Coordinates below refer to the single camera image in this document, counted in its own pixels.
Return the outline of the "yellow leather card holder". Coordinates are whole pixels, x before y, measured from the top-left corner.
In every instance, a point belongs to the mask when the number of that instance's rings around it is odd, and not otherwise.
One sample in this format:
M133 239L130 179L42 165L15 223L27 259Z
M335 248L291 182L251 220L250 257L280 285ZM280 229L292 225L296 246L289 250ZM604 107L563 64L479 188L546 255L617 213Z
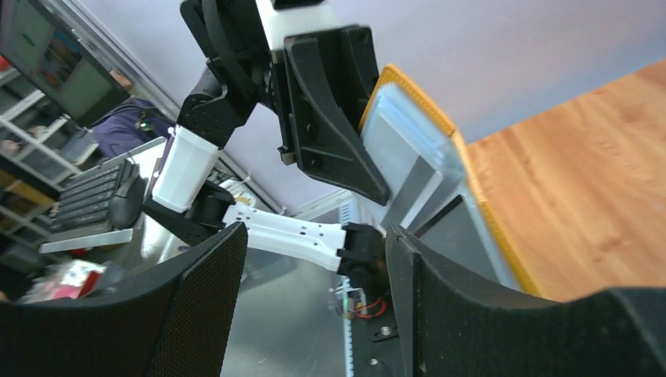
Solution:
M401 225L471 271L531 295L540 290L481 187L456 125L400 68L382 69L360 121L360 138L389 186L360 205L383 229Z

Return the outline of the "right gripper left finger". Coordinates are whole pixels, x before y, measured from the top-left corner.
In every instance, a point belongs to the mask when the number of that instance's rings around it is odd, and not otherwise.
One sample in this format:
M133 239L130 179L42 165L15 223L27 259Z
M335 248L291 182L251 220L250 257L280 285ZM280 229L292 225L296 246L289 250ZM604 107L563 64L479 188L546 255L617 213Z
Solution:
M2 375L219 375L247 239L236 222L83 298L2 303Z

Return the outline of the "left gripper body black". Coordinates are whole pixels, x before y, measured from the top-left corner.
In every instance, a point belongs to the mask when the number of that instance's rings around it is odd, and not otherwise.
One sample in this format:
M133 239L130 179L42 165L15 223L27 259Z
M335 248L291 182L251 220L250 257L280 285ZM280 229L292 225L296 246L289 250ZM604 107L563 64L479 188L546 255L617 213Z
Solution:
M183 1L180 14L206 57L201 78L181 106L181 126L224 148L261 104L278 116L278 151L291 164L284 65L273 62L256 3Z

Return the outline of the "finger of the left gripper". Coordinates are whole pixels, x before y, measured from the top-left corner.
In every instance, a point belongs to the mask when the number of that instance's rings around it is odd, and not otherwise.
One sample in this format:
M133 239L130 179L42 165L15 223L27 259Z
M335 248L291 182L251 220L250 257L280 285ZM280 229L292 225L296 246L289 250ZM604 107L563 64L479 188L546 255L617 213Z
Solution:
M360 121L379 79L371 28L349 24L332 31L333 52L332 92L337 105L354 130Z
M383 205L390 188L332 92L334 35L301 35L286 44L285 65L298 168L309 177Z

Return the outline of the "grey black-striped card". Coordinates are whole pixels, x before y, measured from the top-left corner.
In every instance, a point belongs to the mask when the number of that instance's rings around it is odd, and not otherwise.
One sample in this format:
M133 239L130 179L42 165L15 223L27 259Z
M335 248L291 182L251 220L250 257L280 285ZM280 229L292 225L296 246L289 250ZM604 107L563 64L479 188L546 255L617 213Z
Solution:
M440 172L435 170L423 157L419 157L393 198L393 202L381 222L382 227L387 229L391 224L409 227L425 202L440 185L441 180Z

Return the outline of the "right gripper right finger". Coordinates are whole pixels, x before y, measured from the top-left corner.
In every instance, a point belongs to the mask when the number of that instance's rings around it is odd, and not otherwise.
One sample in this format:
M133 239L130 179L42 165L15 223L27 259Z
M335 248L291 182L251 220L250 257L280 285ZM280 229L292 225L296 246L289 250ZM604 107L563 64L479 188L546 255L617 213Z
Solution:
M408 376L662 376L665 291L554 302L505 287L394 225L386 264Z

